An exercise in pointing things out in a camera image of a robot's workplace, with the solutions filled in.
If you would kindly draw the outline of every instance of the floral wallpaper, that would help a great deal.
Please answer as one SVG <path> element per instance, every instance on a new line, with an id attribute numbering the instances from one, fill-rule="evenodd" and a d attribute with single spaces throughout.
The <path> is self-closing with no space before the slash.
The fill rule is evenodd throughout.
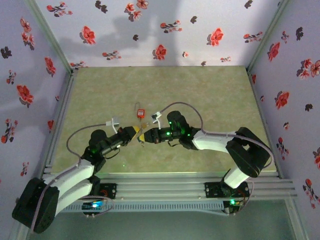
<path id="1" fill-rule="evenodd" d="M 320 236 L 318 3 L 289 2 L 251 70 L 275 154 L 285 177 L 293 179 L 310 239 Z"/>
<path id="2" fill-rule="evenodd" d="M 279 1 L 35 0 L 77 68 L 248 66 Z"/>
<path id="3" fill-rule="evenodd" d="M 67 72 L 24 1 L 2 2 L 0 21 L 0 239 L 6 240 L 16 198 L 43 161 Z"/>

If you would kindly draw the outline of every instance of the glass panel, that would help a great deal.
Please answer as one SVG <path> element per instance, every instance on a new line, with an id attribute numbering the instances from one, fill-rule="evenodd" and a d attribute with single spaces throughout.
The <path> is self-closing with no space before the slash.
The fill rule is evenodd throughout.
<path id="1" fill-rule="evenodd" d="M 264 143 L 268 142 L 243 66 L 81 68 L 74 81 L 53 172 L 76 163 L 77 157 L 67 151 L 66 140 L 77 129 L 117 116 L 121 127 L 149 123 L 147 131 L 157 127 L 152 124 L 151 115 L 177 101 L 198 109 L 206 131 L 233 132 L 247 127 Z M 137 118 L 137 102 L 145 109 L 142 121 Z M 161 117 L 162 127 L 169 127 L 167 114 L 175 110 L 181 112 L 190 126 L 200 128 L 199 117 L 185 105 L 166 110 Z M 82 155 L 95 129 L 77 133 L 70 148 Z M 111 126 L 102 129 L 108 136 L 114 134 Z M 145 143 L 142 147 L 134 139 L 121 147 L 116 157 L 107 160 L 99 173 L 225 172 L 233 166 L 234 161 L 224 152 L 187 150 L 181 145 L 170 147 L 165 142 Z"/>
<path id="2" fill-rule="evenodd" d="M 235 216 L 203 212 L 61 213 L 29 240 L 294 240 L 284 201 L 251 201 Z"/>

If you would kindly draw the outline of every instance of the beige table surface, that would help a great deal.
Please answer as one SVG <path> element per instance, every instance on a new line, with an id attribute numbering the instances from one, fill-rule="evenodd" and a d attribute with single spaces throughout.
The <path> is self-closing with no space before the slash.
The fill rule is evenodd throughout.
<path id="1" fill-rule="evenodd" d="M 207 131 L 232 132 L 247 127 L 267 143 L 243 66 L 81 68 L 57 144 L 53 172 L 77 162 L 77 157 L 66 149 L 67 138 L 77 129 L 105 123 L 112 116 L 119 117 L 121 127 L 139 125 L 134 109 L 136 102 L 146 111 L 142 122 L 156 127 L 150 115 L 177 101 L 198 109 Z M 180 111 L 190 126 L 200 127 L 196 113 L 184 105 L 175 105 L 163 113 L 163 127 L 169 126 L 166 116 L 174 110 Z M 70 141 L 70 148 L 82 155 L 95 129 L 77 133 Z M 110 126 L 102 129 L 108 136 L 114 134 Z M 169 147 L 167 143 L 146 143 L 142 147 L 134 139 L 128 146 L 121 147 L 116 157 L 107 160 L 99 173 L 225 172 L 233 166 L 232 158 L 224 152 L 187 150 L 181 145 Z M 276 168 L 272 165 L 267 170 Z"/>

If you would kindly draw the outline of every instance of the small red object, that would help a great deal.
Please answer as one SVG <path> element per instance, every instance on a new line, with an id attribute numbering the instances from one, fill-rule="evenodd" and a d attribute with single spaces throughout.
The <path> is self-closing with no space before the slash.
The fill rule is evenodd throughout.
<path id="1" fill-rule="evenodd" d="M 144 109 L 138 109 L 138 111 L 136 112 L 136 116 L 139 119 L 143 119 L 145 117 L 145 110 Z"/>

